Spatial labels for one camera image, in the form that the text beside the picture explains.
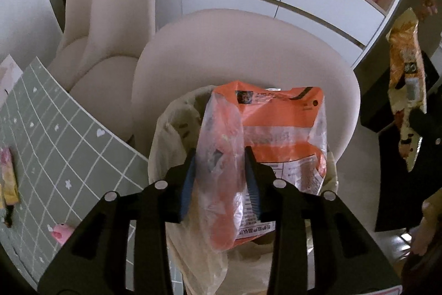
yellow and pink package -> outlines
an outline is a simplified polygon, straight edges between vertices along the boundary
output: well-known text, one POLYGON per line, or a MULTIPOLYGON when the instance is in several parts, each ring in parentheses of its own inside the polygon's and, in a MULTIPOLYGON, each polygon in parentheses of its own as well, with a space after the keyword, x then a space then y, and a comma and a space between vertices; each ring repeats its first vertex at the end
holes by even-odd
POLYGON ((4 181, 3 197, 6 205, 14 205, 19 202, 17 182, 15 180, 12 156, 9 148, 0 149, 0 165, 4 181))
POLYGON ((244 148, 275 176, 317 195, 326 174, 327 125, 320 88, 265 90, 240 81, 214 89, 196 151, 202 228, 215 251, 275 230, 253 214, 246 189, 244 148))

